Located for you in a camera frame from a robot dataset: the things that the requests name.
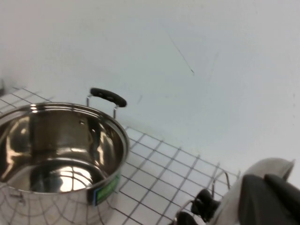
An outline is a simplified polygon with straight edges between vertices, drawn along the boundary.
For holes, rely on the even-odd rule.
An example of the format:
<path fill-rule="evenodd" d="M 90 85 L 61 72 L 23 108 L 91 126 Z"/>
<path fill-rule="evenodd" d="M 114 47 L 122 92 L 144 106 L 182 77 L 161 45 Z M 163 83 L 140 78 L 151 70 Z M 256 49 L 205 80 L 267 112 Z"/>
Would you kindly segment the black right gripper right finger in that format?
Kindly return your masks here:
<path fill-rule="evenodd" d="M 274 174 L 266 174 L 265 182 L 288 210 L 300 209 L 300 190 Z"/>

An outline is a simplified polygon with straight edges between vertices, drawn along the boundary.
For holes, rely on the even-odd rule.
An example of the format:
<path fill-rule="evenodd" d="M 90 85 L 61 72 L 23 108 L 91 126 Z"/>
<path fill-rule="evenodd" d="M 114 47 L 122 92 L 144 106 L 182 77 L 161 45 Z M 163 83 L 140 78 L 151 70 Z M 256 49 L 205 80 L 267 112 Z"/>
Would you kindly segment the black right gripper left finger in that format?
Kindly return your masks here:
<path fill-rule="evenodd" d="M 288 210 L 264 177 L 246 175 L 242 179 L 238 219 L 241 225 L 298 225 L 300 210 Z"/>

